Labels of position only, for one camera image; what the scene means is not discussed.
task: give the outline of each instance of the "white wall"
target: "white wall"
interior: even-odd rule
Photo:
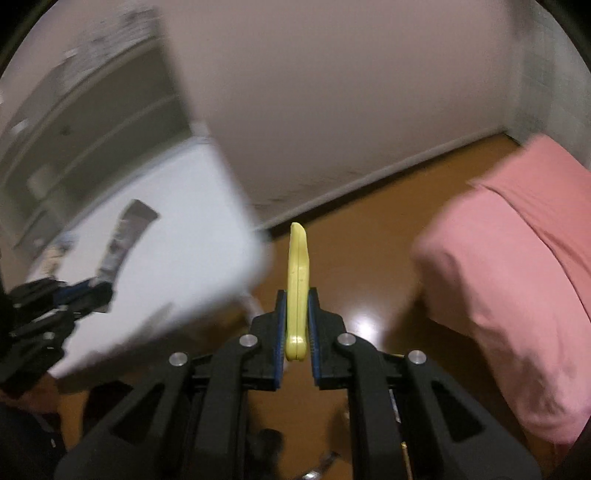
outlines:
[[[150,3],[191,116],[263,220],[503,126],[512,0]],[[75,34],[119,4],[60,0],[46,14],[2,79],[0,128]]]

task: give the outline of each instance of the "wooden floor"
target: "wooden floor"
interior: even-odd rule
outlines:
[[[469,188],[466,181],[516,148],[504,135],[477,142],[304,227],[310,285],[318,288],[322,308],[342,315],[349,331],[385,352],[422,349],[520,436],[475,344],[428,320],[417,301],[421,287],[409,256],[417,234]],[[277,290],[286,287],[288,244],[286,236],[273,242],[273,267],[254,292],[267,311]],[[330,449],[348,458],[346,395],[315,389],[309,360],[289,364],[279,392],[254,392],[250,398],[257,423],[285,436],[283,478],[315,465]],[[351,478],[350,463],[340,460],[326,478]]]

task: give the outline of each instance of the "blue gripper pad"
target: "blue gripper pad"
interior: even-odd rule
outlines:
[[[318,380],[320,379],[320,344],[316,326],[316,310],[311,293],[308,293],[308,337],[312,360],[312,376],[314,377],[314,384],[318,386]]]
[[[275,349],[275,388],[281,386],[281,380],[283,379],[283,362],[285,359],[285,335],[287,320],[287,294],[282,291],[280,298],[278,298],[277,306],[275,308],[277,312],[277,348]]]

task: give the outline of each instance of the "pink bed sheet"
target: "pink bed sheet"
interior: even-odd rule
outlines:
[[[567,173],[591,174],[582,167],[556,172],[553,161],[568,164],[572,157],[555,145],[538,137],[475,182],[474,191],[447,205],[419,237],[413,256],[433,319],[477,341],[527,430],[569,444],[591,415],[591,322],[582,302],[591,282],[579,266],[588,259],[581,260],[588,225],[578,225],[584,218],[589,223],[591,207],[565,218],[566,209],[587,206],[561,189],[568,186]],[[536,164],[540,171],[532,171],[533,154],[545,155]],[[512,171],[511,162],[521,164]],[[560,178],[561,189],[536,196],[553,185],[543,179],[544,163],[552,164],[546,172]],[[572,262],[577,265],[567,275]]]

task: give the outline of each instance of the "yellow object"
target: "yellow object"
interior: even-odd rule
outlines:
[[[299,223],[292,223],[287,271],[287,337],[285,339],[285,357],[290,362],[303,360],[308,350],[306,327],[309,289],[310,258],[306,231]]]

